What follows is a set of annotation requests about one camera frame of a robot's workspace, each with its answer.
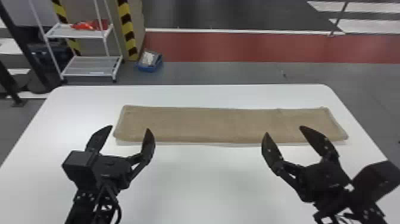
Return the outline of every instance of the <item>red object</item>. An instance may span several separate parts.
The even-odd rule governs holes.
[[[400,63],[399,35],[147,32],[144,48],[164,61]]]
[[[103,30],[108,29],[108,20],[106,19],[101,20],[101,24],[103,26]],[[71,28],[77,30],[101,30],[98,20],[88,20],[88,21],[81,21],[78,23],[74,23],[71,25]]]

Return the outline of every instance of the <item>beige towel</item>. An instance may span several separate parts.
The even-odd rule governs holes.
[[[146,128],[158,142],[260,143],[265,132],[278,143],[306,142],[300,125],[331,141],[347,139],[328,108],[243,110],[125,105],[114,131],[123,141],[140,142]]]

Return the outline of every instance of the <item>white table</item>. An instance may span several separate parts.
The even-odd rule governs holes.
[[[329,107],[349,134],[336,148],[350,177],[386,159],[324,85],[67,86],[50,94],[0,168],[0,223],[64,223],[76,187],[61,163],[71,150],[83,150],[95,131],[116,124],[124,104]],[[319,161],[308,145],[281,145],[280,150],[295,163]],[[138,145],[118,145],[110,135],[102,153],[127,156],[138,151]],[[311,224],[316,211],[271,172],[260,147],[159,144],[151,164],[118,198],[122,223]],[[399,198],[396,189],[378,203],[390,224],[400,223]]]

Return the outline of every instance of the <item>shelf rack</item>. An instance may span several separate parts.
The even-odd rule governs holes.
[[[60,76],[61,80],[64,80],[66,76],[109,76],[112,78],[112,81],[116,81],[117,72],[123,60],[122,51],[120,43],[118,42],[117,32],[114,29],[113,18],[111,17],[110,9],[106,0],[103,0],[107,16],[110,21],[110,24],[107,27],[107,30],[103,29],[103,25],[101,23],[101,16],[98,7],[98,0],[93,0],[93,4],[95,6],[97,20],[100,26],[100,30],[76,30],[71,28],[71,24],[60,23],[57,15],[54,13],[55,19],[57,23],[47,32],[45,33],[43,30],[42,23],[39,20],[39,16],[36,12],[36,8],[32,3],[32,0],[29,0],[29,5],[32,9],[33,16],[39,26],[39,30],[42,33],[43,39],[46,43],[47,48],[49,49],[49,53],[53,60],[54,66]],[[110,56],[110,52],[107,46],[107,37],[113,31],[115,36],[115,41],[117,42],[118,50],[120,55],[118,56]],[[105,49],[106,56],[100,57],[83,57],[77,56],[74,51],[74,57],[70,60],[67,66],[63,71],[60,70],[60,67],[55,59],[54,53],[50,47],[49,39],[50,38],[75,38],[75,39],[102,39]]]

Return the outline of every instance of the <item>hazard stripe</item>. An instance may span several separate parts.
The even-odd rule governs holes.
[[[53,8],[55,13],[57,14],[58,19],[62,23],[68,23],[67,20],[67,13],[65,12],[64,7],[61,5],[60,0],[51,0],[53,2]],[[80,53],[80,47],[79,43],[73,39],[70,38],[67,41],[68,46],[75,52],[76,55],[81,56],[82,54]]]
[[[118,14],[121,19],[122,34],[125,38],[125,47],[128,52],[128,59],[136,61],[138,59],[138,49],[136,47],[135,32],[133,31],[132,18],[130,16],[129,4],[127,0],[117,0]]]

